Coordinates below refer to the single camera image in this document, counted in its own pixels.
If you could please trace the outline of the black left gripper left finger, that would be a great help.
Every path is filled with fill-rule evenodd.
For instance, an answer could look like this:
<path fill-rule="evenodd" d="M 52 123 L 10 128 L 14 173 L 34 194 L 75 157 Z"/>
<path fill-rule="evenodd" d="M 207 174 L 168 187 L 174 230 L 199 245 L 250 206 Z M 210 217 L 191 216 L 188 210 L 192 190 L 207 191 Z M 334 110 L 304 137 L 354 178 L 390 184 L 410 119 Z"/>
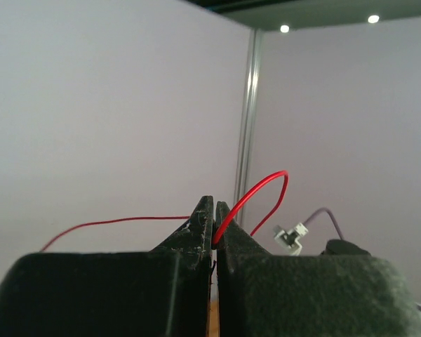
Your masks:
<path fill-rule="evenodd" d="M 32 253 L 0 283 L 0 336 L 206 336 L 213 198 L 148 252 Z"/>

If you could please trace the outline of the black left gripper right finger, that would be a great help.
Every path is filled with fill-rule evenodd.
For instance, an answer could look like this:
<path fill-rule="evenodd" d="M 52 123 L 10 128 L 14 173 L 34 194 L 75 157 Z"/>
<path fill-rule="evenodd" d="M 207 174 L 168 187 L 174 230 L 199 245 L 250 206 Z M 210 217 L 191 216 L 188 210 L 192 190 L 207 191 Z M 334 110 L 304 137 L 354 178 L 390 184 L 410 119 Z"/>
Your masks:
<path fill-rule="evenodd" d="M 369 255 L 276 256 L 216 206 L 221 336 L 421 336 L 403 277 Z"/>

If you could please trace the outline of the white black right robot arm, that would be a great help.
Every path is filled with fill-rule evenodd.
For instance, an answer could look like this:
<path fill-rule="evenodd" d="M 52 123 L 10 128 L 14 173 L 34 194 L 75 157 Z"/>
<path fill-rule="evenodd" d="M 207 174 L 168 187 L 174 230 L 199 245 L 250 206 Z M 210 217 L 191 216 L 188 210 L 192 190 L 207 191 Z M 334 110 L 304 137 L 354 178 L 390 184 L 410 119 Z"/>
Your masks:
<path fill-rule="evenodd" d="M 370 252 L 343 239 L 330 239 L 321 255 L 331 256 L 370 256 Z"/>

